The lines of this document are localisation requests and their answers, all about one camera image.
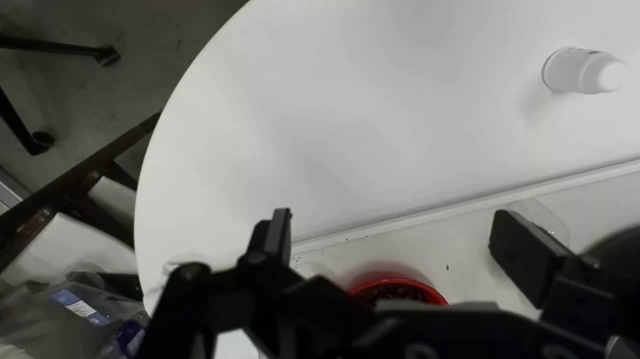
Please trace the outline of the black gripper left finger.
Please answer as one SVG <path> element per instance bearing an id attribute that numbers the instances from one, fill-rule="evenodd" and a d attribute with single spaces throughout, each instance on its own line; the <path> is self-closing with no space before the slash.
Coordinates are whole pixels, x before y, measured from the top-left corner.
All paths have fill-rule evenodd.
<path id="1" fill-rule="evenodd" d="M 186 262 L 171 270 L 135 359 L 213 359 L 218 338 L 229 332 L 278 359 L 275 300 L 294 284 L 289 220 L 284 208 L 258 222 L 233 268 Z"/>

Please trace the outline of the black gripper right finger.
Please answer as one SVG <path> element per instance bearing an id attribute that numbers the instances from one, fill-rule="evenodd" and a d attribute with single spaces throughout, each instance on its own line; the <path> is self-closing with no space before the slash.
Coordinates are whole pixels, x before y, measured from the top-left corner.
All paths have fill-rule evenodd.
<path id="1" fill-rule="evenodd" d="M 497 210 L 488 250 L 544 324 L 597 343 L 640 340 L 638 226 L 576 254 L 522 214 Z"/>

